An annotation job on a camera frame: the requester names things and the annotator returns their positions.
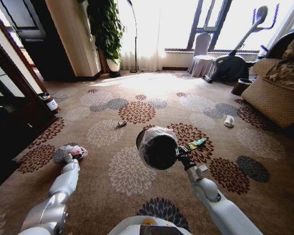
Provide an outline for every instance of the small trash bin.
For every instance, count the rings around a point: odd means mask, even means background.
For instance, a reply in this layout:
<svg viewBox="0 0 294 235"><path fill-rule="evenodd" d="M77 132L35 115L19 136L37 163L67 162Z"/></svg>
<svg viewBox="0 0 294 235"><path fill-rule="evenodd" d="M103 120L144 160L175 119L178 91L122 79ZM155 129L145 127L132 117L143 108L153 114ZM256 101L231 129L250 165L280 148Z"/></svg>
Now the small trash bin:
<svg viewBox="0 0 294 235"><path fill-rule="evenodd" d="M252 81L248 79L240 78L237 82L237 85L233 87L233 90L231 91L231 93L235 95L241 95L243 91L245 91L251 84L252 84Z"/></svg>
<svg viewBox="0 0 294 235"><path fill-rule="evenodd" d="M55 100L51 97L51 95L48 92L40 93L38 94L38 96L48 106L48 108L51 110L53 114L57 114L60 111L57 102L55 102Z"/></svg>

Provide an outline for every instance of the patterned carpet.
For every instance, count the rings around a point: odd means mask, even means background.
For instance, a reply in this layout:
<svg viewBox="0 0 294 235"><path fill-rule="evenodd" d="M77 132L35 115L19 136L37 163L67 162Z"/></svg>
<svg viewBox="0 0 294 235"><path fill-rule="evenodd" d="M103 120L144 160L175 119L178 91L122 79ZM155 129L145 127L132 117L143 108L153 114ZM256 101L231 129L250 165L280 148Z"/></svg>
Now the patterned carpet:
<svg viewBox="0 0 294 235"><path fill-rule="evenodd" d="M181 163L155 171L140 161L137 134L155 125L172 129L184 145L206 137L191 153L208 166L206 177L264 234L294 234L294 141L273 131L231 86L182 71L44 84L59 103L60 119L16 158L20 168L0 186L0 235L17 234L29 210L47 198L62 168L58 148L72 142L89 155L80 162L63 234L107 234L137 214L195 235L219 234ZM227 114L234 116L232 129L223 124ZM116 128L122 119L128 124Z"/></svg>

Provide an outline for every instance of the green snack wrapper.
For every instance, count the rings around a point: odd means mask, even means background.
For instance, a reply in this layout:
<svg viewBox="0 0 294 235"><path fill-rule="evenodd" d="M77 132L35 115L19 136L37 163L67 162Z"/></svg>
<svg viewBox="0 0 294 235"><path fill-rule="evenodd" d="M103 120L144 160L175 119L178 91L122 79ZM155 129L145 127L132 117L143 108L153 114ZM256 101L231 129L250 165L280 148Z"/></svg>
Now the green snack wrapper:
<svg viewBox="0 0 294 235"><path fill-rule="evenodd" d="M200 139L200 140L197 140L197 141L194 141L194 142L188 143L188 150L196 149L196 148L198 148L199 146L201 146L202 144L204 144L206 141L207 141L207 138L204 137L204 138L202 138L202 139Z"/></svg>

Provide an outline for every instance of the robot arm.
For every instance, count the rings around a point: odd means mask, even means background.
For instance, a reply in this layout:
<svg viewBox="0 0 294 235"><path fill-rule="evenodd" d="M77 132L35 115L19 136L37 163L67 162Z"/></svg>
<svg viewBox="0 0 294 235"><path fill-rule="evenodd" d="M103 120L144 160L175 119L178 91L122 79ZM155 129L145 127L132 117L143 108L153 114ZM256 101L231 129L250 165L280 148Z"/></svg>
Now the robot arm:
<svg viewBox="0 0 294 235"><path fill-rule="evenodd" d="M194 187L196 198L208 209L213 222L223 235L262 235L247 216L218 190L217 185L203 177L208 170L205 165L197 167L188 157L185 147L177 148L180 160Z"/></svg>
<svg viewBox="0 0 294 235"><path fill-rule="evenodd" d="M66 202L76 189L79 170L78 160L71 158L52 184L49 198L27 214L19 235L56 235L63 230L68 216Z"/></svg>

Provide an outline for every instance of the green leaves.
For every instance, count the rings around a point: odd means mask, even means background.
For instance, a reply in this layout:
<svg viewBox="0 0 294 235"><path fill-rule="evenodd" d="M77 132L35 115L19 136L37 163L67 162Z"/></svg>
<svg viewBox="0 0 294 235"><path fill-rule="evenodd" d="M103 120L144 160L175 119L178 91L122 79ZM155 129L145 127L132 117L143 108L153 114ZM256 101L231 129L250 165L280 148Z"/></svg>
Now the green leaves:
<svg viewBox="0 0 294 235"><path fill-rule="evenodd" d="M118 17L117 4L114 0L87 0L86 9L90 22L91 34L96 38L106 59L120 61L121 38L125 27Z"/></svg>

